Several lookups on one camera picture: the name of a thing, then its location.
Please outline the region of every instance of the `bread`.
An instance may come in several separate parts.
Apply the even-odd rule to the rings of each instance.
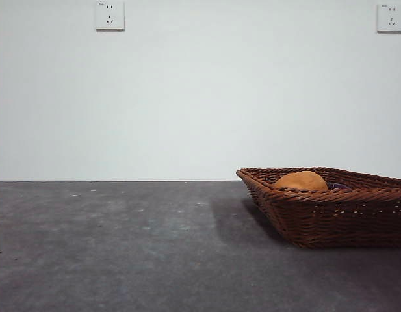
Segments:
[[[276,189],[288,187],[299,190],[328,190],[327,183],[312,171],[300,171],[286,174],[274,184]]]

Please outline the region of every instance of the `white outlet cover plate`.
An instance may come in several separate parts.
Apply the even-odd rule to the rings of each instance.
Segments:
[[[125,3],[118,1],[97,2],[95,22],[97,31],[124,31]]]
[[[401,5],[380,4],[376,6],[376,31],[379,33],[401,33]]]

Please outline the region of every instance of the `brown wicker basket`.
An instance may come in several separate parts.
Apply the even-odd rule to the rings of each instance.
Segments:
[[[275,189],[285,174],[310,170],[351,189]],[[254,202],[288,241],[300,247],[401,247],[401,179],[332,168],[241,169]]]

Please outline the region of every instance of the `floor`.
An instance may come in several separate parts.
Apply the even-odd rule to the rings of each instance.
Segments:
[[[401,248],[300,249],[241,181],[0,183],[0,312],[401,311]]]

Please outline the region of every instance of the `gray concrete floor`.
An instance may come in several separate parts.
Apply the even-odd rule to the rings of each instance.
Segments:
[[[285,242],[240,181],[0,183],[0,312],[401,311],[401,249]]]

